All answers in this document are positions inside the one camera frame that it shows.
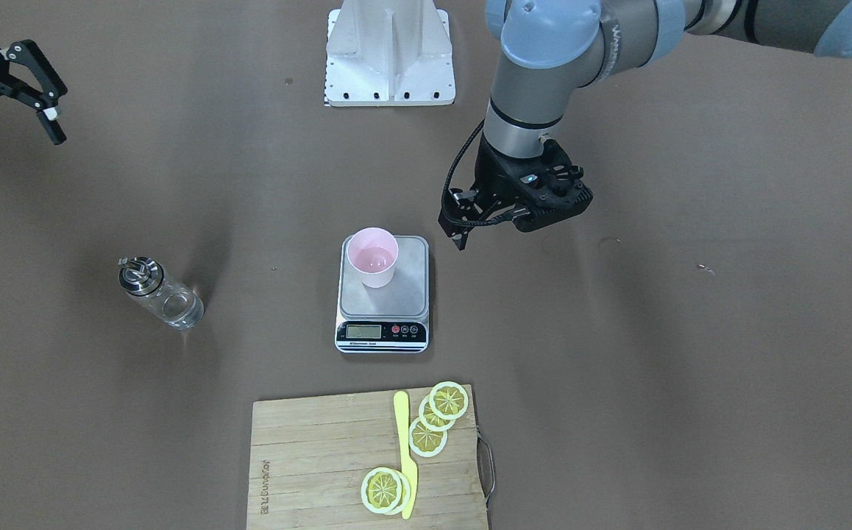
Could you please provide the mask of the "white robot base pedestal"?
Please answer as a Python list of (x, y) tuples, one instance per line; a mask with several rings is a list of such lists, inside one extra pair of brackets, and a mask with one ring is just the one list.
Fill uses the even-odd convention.
[(454, 103), (450, 18), (435, 2), (345, 1), (326, 28), (326, 105)]

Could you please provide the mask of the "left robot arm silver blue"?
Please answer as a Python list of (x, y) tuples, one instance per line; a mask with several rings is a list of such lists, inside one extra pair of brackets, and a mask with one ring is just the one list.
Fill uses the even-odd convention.
[(446, 177), (437, 221), (466, 248), (476, 228), (539, 230), (593, 201), (556, 140), (573, 91), (651, 64), (685, 34), (817, 57), (852, 57), (852, 1), (488, 1), (501, 55), (466, 190)]

